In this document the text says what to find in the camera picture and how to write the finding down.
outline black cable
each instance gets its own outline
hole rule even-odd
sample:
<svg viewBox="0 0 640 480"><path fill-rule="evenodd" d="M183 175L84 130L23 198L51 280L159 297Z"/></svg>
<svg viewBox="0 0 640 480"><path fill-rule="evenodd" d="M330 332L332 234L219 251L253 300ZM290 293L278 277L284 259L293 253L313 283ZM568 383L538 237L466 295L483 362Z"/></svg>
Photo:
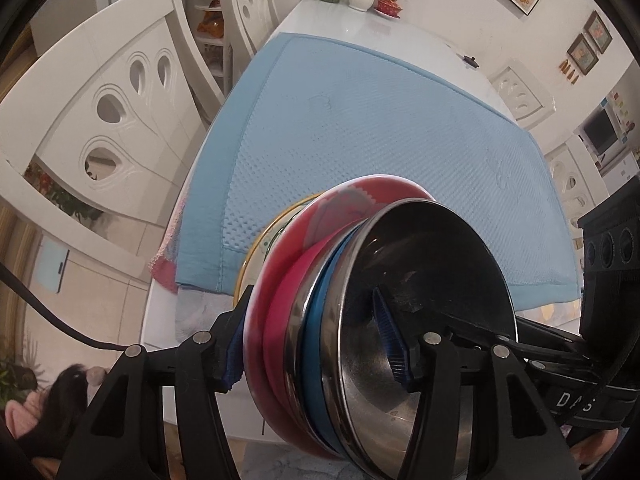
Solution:
<svg viewBox="0 0 640 480"><path fill-rule="evenodd" d="M123 352L127 349L126 346L117 345L115 343L104 343L102 341L96 341L84 334L78 332L78 330L71 328L65 322L59 320L42 302L36 298L31 291L21 282L9 269L7 269L2 262L0 262L0 281L5 282L6 285L20 296L24 301L30 304L33 309L40 314L44 319L49 321L54 327L61 332L64 332L69 337L72 337L76 341L84 343L85 345L92 346L100 350L116 350Z"/></svg>
<svg viewBox="0 0 640 480"><path fill-rule="evenodd" d="M569 420L574 418L574 416L577 415L577 413L580 412L581 409L583 409L590 402L593 402L593 400L601 393L601 391L607 387L607 385L613 380L613 378L620 372L639 339L640 317L638 317L636 326L634 327L633 331L629 334L625 346L622 348L622 350L620 350L620 353L616 357L616 360L613 361L613 364L603 374L600 382L594 384L591 388L586 390L582 394L580 402L574 404L567 411L558 413L558 415L556 415L556 423L558 424L558 426L562 426L563 424L566 424Z"/></svg>

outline stack of bowls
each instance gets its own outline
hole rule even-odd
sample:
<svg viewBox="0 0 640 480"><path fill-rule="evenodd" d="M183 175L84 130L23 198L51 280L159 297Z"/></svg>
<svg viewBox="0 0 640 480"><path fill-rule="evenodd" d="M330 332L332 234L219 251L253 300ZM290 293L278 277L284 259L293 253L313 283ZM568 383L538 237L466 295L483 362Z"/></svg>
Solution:
<svg viewBox="0 0 640 480"><path fill-rule="evenodd" d="M517 337L502 274L473 229L417 184L373 175L320 195L280 233L255 283L243 350L252 397L283 440L388 479L419 394L394 381L372 318L371 291L383 284ZM461 398L456 474L468 463L472 390Z"/></svg>

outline black screen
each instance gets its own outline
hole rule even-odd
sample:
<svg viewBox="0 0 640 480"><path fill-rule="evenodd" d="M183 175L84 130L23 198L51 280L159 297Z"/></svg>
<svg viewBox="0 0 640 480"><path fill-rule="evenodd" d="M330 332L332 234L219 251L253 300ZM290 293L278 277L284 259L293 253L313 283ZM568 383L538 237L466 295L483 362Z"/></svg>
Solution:
<svg viewBox="0 0 640 480"><path fill-rule="evenodd" d="M607 148L616 142L616 131L613 129L613 124L607 115L606 110L601 110L598 114L589 121L584 129L584 133L589 137L593 147L598 155L602 155Z"/></svg>

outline silver screw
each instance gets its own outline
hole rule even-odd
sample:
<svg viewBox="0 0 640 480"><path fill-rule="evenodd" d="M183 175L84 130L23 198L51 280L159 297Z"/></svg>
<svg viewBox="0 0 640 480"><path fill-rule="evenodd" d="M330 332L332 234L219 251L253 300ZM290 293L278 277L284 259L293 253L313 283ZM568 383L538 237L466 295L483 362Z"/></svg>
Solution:
<svg viewBox="0 0 640 480"><path fill-rule="evenodd" d="M440 344L441 341L442 338L440 337L440 334L436 334L435 332L427 332L424 335L424 342L430 345Z"/></svg>
<svg viewBox="0 0 640 480"><path fill-rule="evenodd" d="M199 345L209 342L211 339L211 334L206 330L201 332L196 332L193 334L193 341Z"/></svg>
<svg viewBox="0 0 640 480"><path fill-rule="evenodd" d="M140 345L131 345L124 351L124 355L127 357L136 357L140 355L140 352L142 352L142 347Z"/></svg>
<svg viewBox="0 0 640 480"><path fill-rule="evenodd" d="M494 354L500 359L506 359L509 357L509 349L506 346L496 345L494 346Z"/></svg>

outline chair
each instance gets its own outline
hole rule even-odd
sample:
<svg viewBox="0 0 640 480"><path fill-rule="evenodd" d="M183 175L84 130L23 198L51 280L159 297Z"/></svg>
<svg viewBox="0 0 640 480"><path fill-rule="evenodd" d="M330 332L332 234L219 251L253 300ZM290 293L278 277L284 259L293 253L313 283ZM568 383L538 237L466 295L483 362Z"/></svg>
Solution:
<svg viewBox="0 0 640 480"><path fill-rule="evenodd" d="M578 270L584 269L584 243L578 218L609 197L598 168L580 137L574 135L545 155L569 224Z"/></svg>
<svg viewBox="0 0 640 480"><path fill-rule="evenodd" d="M165 226L224 101L181 0L119 0L49 49L0 103L0 198L47 235L126 276L147 262L101 238L22 177L33 158L85 203ZM92 180L91 157L111 174Z"/></svg>
<svg viewBox="0 0 640 480"><path fill-rule="evenodd" d="M225 19L225 37L233 51L235 84L254 55L280 23L273 0L220 0Z"/></svg>
<svg viewBox="0 0 640 480"><path fill-rule="evenodd" d="M553 96L517 59L510 59L489 81L525 130L538 126L556 111Z"/></svg>

